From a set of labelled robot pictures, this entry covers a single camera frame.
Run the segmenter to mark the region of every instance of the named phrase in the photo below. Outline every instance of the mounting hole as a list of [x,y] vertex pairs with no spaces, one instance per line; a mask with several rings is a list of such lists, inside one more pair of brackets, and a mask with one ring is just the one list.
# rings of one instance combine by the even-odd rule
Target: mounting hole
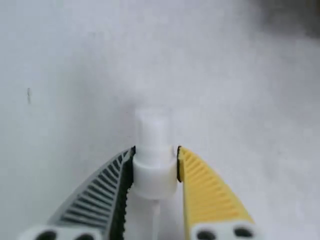
[[216,235],[212,231],[201,230],[196,235],[199,240],[214,240],[216,239]]
[[95,240],[95,238],[88,233],[81,234],[75,240]]
[[55,240],[57,238],[57,233],[53,230],[47,230],[40,233],[35,240]]
[[240,238],[250,239],[254,236],[252,231],[246,227],[237,227],[237,228],[233,229],[233,232],[234,232],[234,235],[236,235],[237,237],[240,237]]

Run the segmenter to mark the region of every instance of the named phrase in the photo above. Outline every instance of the white background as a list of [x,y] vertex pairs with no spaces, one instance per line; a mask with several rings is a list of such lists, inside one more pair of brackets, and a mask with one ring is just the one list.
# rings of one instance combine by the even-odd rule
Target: white background
[[[264,2],[0,1],[1,239],[132,146],[140,104],[175,108],[175,143],[268,239],[320,239],[320,40]],[[162,204],[160,239],[183,239],[181,204]]]

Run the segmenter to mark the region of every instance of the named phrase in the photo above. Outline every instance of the gray gripper finger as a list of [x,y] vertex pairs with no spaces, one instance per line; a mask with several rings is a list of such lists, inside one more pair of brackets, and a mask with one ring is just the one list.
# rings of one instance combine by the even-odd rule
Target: gray gripper finger
[[50,218],[50,225],[94,228],[104,240],[123,240],[127,192],[133,183],[135,147],[93,173]]

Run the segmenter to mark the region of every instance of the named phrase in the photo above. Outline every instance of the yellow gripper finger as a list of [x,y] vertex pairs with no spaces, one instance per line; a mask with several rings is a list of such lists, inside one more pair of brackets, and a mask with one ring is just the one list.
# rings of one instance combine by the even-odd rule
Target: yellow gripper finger
[[187,240],[262,239],[247,210],[216,172],[182,146],[177,159]]

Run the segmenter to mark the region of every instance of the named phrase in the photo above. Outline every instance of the white plastic cap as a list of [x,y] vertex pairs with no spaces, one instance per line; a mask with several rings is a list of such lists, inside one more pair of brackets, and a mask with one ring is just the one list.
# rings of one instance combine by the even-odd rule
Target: white plastic cap
[[171,113],[166,108],[139,108],[135,118],[133,189],[146,199],[167,198],[177,187]]
[[166,108],[140,108],[136,118],[136,156],[141,163],[163,165],[173,157],[172,123]]

